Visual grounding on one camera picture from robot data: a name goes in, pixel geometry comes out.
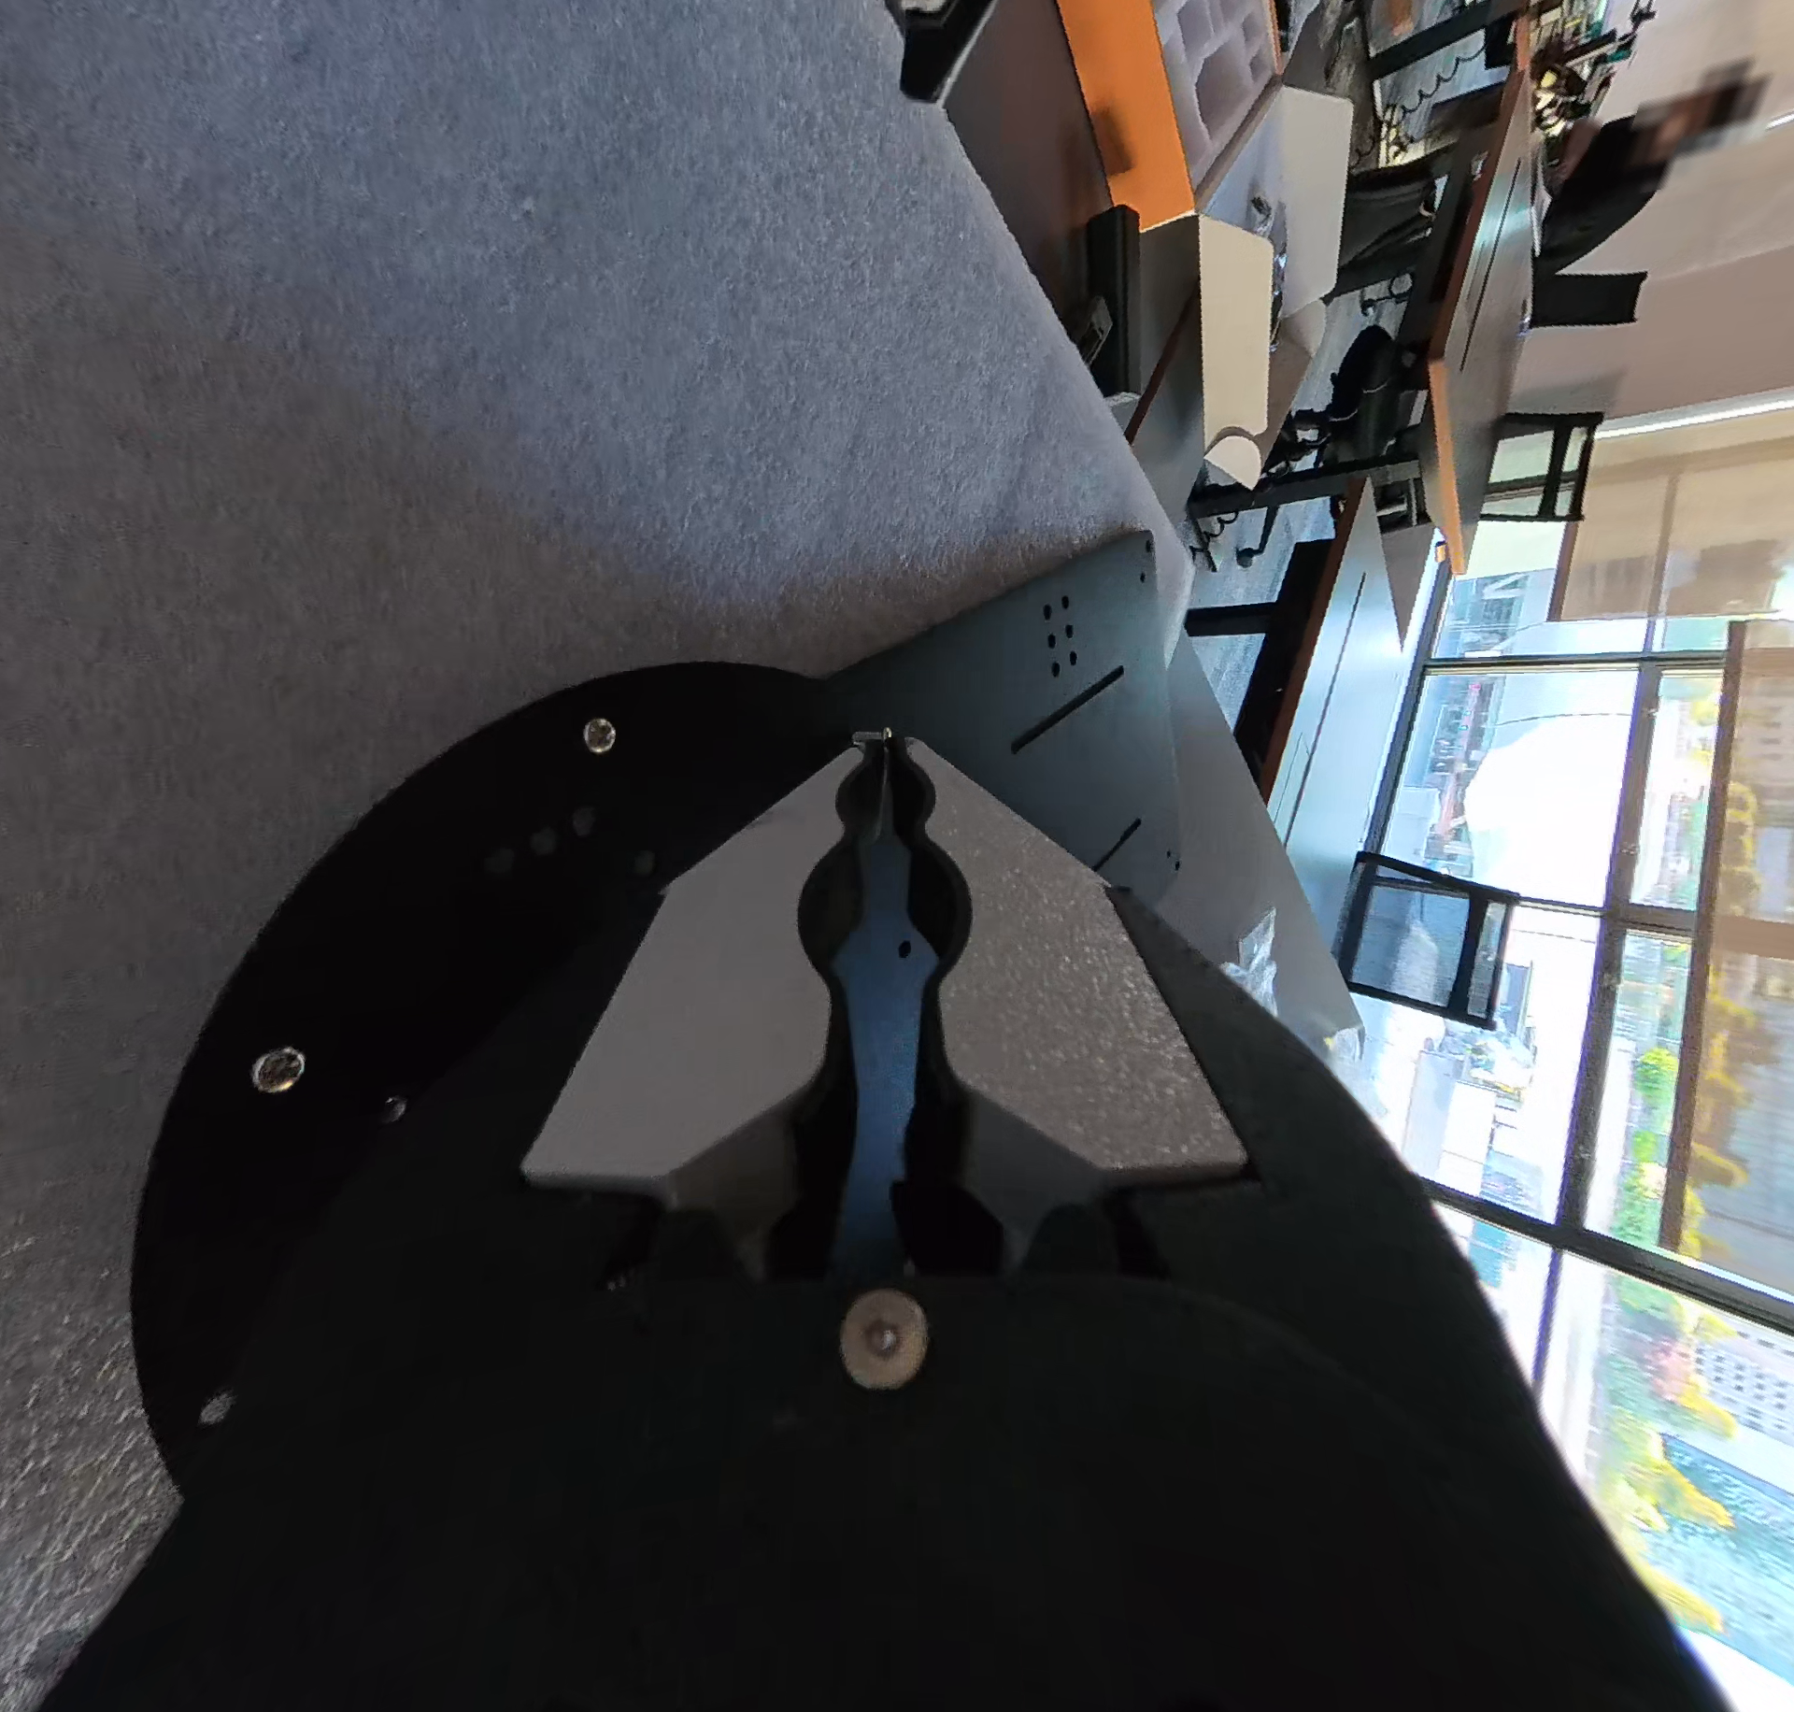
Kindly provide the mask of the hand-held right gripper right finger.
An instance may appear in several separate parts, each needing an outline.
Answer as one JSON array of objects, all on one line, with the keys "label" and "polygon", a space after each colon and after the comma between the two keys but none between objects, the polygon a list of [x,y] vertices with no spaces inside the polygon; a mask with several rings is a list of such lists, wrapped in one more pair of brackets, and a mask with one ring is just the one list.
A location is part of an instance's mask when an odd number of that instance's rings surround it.
[{"label": "hand-held right gripper right finger", "polygon": [[897,753],[924,986],[910,1185],[1004,1230],[1138,1187],[1232,1184],[1248,1149],[1110,885],[919,739]]}]

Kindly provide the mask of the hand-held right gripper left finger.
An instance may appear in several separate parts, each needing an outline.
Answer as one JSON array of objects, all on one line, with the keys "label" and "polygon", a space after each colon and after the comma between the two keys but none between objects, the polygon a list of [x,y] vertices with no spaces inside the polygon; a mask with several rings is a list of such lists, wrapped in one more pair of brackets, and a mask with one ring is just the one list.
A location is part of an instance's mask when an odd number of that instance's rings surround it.
[{"label": "hand-held right gripper left finger", "polygon": [[526,1185],[837,1236],[860,1126],[840,953],[884,799],[885,745],[850,745],[662,891]]}]

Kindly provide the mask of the black metal base plate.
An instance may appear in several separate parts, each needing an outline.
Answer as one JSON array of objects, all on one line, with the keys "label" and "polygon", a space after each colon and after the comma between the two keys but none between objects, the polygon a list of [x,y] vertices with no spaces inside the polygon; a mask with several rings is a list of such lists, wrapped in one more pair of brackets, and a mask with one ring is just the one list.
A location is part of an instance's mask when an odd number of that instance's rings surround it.
[{"label": "black metal base plate", "polygon": [[[848,745],[919,739],[1112,887],[1177,860],[1151,532],[828,677],[699,660],[594,677],[460,739],[349,828],[218,994],[168,1101],[130,1255],[147,1426],[178,1489],[328,1204],[565,961],[627,961],[651,898]],[[616,746],[591,756],[603,715]],[[307,1056],[282,1095],[253,1058]]]}]

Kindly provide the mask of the clear plastic bag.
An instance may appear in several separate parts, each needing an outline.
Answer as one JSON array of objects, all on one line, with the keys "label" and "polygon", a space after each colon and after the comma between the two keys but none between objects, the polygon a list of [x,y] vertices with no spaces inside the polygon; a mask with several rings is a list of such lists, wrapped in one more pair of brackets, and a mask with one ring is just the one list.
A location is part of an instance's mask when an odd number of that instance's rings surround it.
[{"label": "clear plastic bag", "polygon": [[1255,1005],[1270,1014],[1280,1014],[1276,994],[1277,961],[1276,947],[1276,908],[1266,911],[1255,925],[1239,939],[1235,956],[1222,963],[1222,972],[1229,983],[1245,993]]}]

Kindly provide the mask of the black mesh chair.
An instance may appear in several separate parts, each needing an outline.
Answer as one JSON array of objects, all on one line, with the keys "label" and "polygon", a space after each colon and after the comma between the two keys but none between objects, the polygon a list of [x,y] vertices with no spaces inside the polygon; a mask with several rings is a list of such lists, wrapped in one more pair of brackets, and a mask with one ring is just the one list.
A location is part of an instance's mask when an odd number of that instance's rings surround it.
[{"label": "black mesh chair", "polygon": [[1494,431],[1478,516],[1522,524],[1580,524],[1604,413],[1507,413]]},{"label": "black mesh chair", "polygon": [[1398,857],[1356,857],[1333,956],[1348,988],[1494,1028],[1520,895]]}]

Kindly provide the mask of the black office chair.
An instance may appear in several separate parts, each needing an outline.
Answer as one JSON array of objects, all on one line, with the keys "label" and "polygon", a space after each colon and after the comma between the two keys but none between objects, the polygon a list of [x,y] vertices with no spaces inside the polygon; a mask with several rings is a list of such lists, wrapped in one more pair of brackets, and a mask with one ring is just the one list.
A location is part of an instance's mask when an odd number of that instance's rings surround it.
[{"label": "black office chair", "polygon": [[1331,378],[1321,407],[1297,407],[1277,433],[1267,466],[1293,471],[1354,466],[1381,458],[1404,434],[1404,413],[1413,388],[1416,354],[1386,326],[1363,326]]}]

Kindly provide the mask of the white foam sheet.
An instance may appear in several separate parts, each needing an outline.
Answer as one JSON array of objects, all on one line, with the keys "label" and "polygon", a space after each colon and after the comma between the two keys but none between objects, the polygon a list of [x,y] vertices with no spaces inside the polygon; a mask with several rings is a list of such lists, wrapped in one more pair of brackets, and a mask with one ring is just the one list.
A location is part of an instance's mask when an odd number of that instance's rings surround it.
[{"label": "white foam sheet", "polygon": [[486,721],[826,672],[1156,520],[884,0],[5,0],[5,1707],[175,1499],[147,1158]]}]

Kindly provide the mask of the orange-edged grey table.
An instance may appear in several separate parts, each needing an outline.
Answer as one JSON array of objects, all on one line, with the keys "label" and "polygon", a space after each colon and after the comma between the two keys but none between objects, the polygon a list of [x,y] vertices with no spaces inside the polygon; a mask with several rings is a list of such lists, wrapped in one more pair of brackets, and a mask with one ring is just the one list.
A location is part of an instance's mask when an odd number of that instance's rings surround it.
[{"label": "orange-edged grey table", "polygon": [[1533,85],[1518,59],[1491,120],[1463,132],[1450,153],[1412,310],[1423,343],[1423,502],[1457,576],[1491,487],[1530,322],[1536,171]]}]

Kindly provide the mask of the orange box with white lid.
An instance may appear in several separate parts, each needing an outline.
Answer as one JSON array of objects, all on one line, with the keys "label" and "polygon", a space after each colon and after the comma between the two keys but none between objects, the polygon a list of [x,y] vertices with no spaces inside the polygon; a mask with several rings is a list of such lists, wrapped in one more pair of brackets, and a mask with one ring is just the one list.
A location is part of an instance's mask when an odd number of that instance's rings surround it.
[{"label": "orange box with white lid", "polygon": [[1289,84],[1318,0],[1055,0],[1110,205],[1139,215],[1144,387],[1110,399],[1179,510],[1251,487],[1324,332],[1354,108]]}]

